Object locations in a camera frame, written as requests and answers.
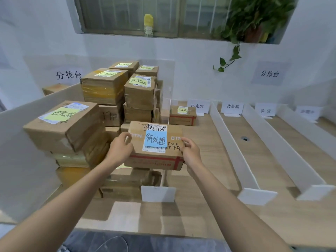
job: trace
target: hand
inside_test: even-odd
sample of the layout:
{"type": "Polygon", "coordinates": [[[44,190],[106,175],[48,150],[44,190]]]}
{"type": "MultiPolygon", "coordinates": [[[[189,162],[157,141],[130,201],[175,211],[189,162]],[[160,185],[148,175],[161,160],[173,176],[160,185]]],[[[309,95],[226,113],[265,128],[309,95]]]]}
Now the hand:
{"type": "Polygon", "coordinates": [[[185,163],[191,168],[202,164],[201,152],[196,143],[186,137],[182,137],[181,140],[184,142],[184,145],[180,150],[183,154],[185,163]]]}
{"type": "Polygon", "coordinates": [[[118,167],[123,164],[133,151],[133,144],[126,143],[126,137],[132,137],[128,132],[122,132],[111,142],[110,149],[103,162],[118,167]]]}

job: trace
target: person's left hand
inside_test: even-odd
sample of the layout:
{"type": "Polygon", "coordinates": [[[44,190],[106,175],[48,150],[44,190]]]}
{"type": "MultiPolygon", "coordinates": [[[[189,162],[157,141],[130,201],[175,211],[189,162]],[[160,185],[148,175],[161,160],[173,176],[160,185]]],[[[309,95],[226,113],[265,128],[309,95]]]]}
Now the person's left hand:
{"type": "Polygon", "coordinates": [[[103,162],[118,167],[123,164],[133,151],[133,144],[126,143],[126,137],[132,137],[128,132],[122,132],[111,142],[110,149],[103,162]]]}

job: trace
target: window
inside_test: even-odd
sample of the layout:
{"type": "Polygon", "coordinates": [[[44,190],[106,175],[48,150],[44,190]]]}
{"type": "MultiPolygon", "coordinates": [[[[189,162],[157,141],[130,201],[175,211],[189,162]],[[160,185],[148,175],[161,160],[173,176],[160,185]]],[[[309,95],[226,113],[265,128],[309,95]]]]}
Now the window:
{"type": "MultiPolygon", "coordinates": [[[[257,24],[254,27],[258,29],[264,22],[262,19],[267,18],[269,21],[265,25],[273,30],[267,33],[266,38],[263,37],[264,42],[270,39],[269,36],[273,37],[268,43],[279,43],[296,2],[297,0],[75,0],[85,33],[144,35],[144,16],[151,14],[156,37],[211,39],[216,38],[216,29],[242,25],[246,30],[251,24],[255,25],[255,21],[257,24]],[[264,16],[256,20],[255,14],[260,12],[264,16]],[[280,32],[277,39],[274,39],[274,30],[280,32]]],[[[229,35],[229,31],[223,31],[221,38],[230,40],[230,37],[223,37],[229,35]]],[[[244,40],[241,31],[237,35],[241,36],[238,37],[239,41],[244,40]]]]}

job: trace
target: person's right arm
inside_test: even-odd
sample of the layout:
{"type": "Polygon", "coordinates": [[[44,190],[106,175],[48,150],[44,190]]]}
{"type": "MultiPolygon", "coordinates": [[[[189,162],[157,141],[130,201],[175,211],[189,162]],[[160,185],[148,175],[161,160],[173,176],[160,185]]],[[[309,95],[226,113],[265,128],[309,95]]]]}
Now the person's right arm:
{"type": "Polygon", "coordinates": [[[202,163],[198,146],[182,138],[187,170],[199,189],[232,252],[291,252],[286,242],[235,197],[202,163]]]}

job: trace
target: blue sticky note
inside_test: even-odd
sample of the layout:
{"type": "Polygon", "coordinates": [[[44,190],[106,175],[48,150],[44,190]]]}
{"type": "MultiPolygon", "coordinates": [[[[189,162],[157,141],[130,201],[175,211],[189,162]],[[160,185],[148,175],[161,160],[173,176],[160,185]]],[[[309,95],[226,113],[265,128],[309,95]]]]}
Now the blue sticky note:
{"type": "Polygon", "coordinates": [[[167,147],[167,131],[146,131],[144,145],[147,147],[167,147]]]}

